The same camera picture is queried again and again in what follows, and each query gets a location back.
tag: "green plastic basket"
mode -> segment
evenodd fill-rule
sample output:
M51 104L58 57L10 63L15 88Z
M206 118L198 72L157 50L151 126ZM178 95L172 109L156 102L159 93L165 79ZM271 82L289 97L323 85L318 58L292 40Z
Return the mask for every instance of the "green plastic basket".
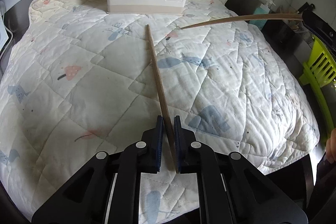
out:
M321 141L326 142L331 131L335 128L329 107L323 96L321 88L336 78L336 63L322 41L314 36L314 46L308 62L303 63L303 75L299 80L302 85L310 84L322 111L327 133L321 136Z

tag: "white quilted blanket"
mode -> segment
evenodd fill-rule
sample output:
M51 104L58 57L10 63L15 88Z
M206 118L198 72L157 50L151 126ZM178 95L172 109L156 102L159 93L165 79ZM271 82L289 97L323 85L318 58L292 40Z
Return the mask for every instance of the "white quilted blanket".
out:
M33 213L96 152L122 151L161 114L145 26L154 37L170 115L215 151L239 151L264 174L319 139L297 80L246 22L181 30L234 16L226 0L188 0L184 15L107 14L106 0L34 0L30 26L0 86L0 177ZM143 174L139 223L197 208L195 175Z

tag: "human hand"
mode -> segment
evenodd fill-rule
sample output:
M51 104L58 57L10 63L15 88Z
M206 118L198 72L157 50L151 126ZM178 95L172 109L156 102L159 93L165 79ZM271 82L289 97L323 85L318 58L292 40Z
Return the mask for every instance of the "human hand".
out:
M331 164L336 161L336 128L331 132L331 136L327 140L325 156Z

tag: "chopstick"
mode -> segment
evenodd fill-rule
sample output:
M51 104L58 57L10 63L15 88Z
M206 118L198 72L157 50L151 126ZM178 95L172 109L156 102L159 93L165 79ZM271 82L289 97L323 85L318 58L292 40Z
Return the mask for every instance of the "chopstick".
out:
M159 96L159 102L161 107L161 112L163 116L164 125L166 128L168 143L170 147L171 156L173 157L174 166L176 172L178 172L177 169L177 162L176 162L176 154L175 154L175 140L174 140L174 130L173 125L170 120L169 111L168 111L168 105L165 97L165 92L163 90L162 80L160 76L160 71L158 68L157 60L156 60L156 54L153 44L153 38L151 34L151 28L149 25L147 25L147 32L148 32L148 40L149 40L149 47L151 52L151 58L152 58L152 64L153 64L153 71L154 71L154 78L155 78L155 84L157 89L157 94Z
M246 16L237 16L237 17L227 17L221 19L215 19L210 21L205 21L189 26L182 27L181 29L189 29L194 27L212 25L212 24L219 24L219 23L227 23L227 22L234 22L234 21L245 21L245 20L263 20L263 19L288 19L288 20L299 20L302 21L301 15L296 14L262 14L262 15L246 15Z

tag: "white cable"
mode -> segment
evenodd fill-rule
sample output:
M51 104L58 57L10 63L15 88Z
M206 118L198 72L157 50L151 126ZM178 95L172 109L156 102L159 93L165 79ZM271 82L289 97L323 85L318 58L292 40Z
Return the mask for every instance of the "white cable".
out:
M5 11L5 7L6 7L6 6L5 6L5 2L4 2L3 0L0 0L0 1L4 4L4 11ZM5 26L6 31L10 33L10 40L5 44L5 47L3 48L3 51L2 51L1 54L0 54L0 61L1 61L2 56L3 56L4 53L6 52L8 46L11 44L12 39L13 39L13 33L11 32L10 29L8 29L8 28L6 27L4 19L5 19L5 12L4 12L3 15L2 15L2 21L3 21L3 25Z

